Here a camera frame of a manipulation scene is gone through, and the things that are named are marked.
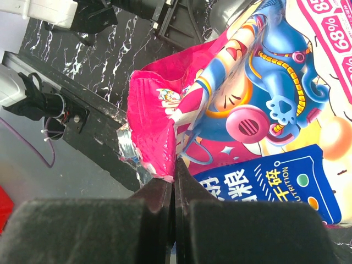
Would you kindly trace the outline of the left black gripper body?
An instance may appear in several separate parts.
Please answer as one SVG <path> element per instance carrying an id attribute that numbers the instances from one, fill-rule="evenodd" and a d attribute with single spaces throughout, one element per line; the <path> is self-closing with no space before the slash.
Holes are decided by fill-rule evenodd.
<path id="1" fill-rule="evenodd" d="M 215 1 L 110 1 L 114 6 L 148 20 L 156 37 L 168 43 L 203 43 L 210 32 Z"/>

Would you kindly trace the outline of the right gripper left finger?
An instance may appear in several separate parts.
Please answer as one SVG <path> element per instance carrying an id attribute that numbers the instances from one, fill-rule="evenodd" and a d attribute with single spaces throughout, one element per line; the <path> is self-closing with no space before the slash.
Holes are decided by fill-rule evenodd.
<path id="1" fill-rule="evenodd" d="M 10 217 L 1 263 L 168 263 L 173 185 L 127 199 L 36 199 Z"/>

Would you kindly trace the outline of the pink pet food bag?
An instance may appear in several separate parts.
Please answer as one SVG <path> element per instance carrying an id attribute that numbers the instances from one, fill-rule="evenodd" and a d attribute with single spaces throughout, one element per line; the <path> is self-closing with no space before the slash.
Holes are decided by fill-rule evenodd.
<path id="1" fill-rule="evenodd" d="M 251 1 L 130 79 L 119 156 L 221 201 L 303 202 L 351 225 L 351 1 Z"/>

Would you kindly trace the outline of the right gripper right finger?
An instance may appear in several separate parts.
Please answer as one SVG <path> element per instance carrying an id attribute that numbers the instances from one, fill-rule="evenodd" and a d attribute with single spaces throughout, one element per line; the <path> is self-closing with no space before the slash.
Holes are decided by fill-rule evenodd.
<path id="1" fill-rule="evenodd" d="M 308 205 L 219 201 L 182 159 L 174 179 L 177 263 L 337 263 Z"/>

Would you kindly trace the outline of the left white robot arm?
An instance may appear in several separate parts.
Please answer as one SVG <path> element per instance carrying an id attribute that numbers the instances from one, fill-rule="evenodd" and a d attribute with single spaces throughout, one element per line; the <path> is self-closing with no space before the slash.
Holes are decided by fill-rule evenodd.
<path id="1" fill-rule="evenodd" d="M 167 38 L 167 42 L 183 50 L 207 43 L 198 33 L 191 1 L 1 1 L 3 13 L 41 20 L 60 32 L 89 35 L 117 25 L 115 7 L 157 25 L 155 32 L 161 38 L 165 37 L 163 26 L 170 26 L 171 12 L 185 8 L 186 19 L 176 28 L 178 36 Z M 1 107 L 34 121 L 47 117 L 65 124 L 77 116 L 73 103 L 58 93 L 43 92 L 33 78 L 42 83 L 36 73 L 26 76 L 1 65 Z"/>

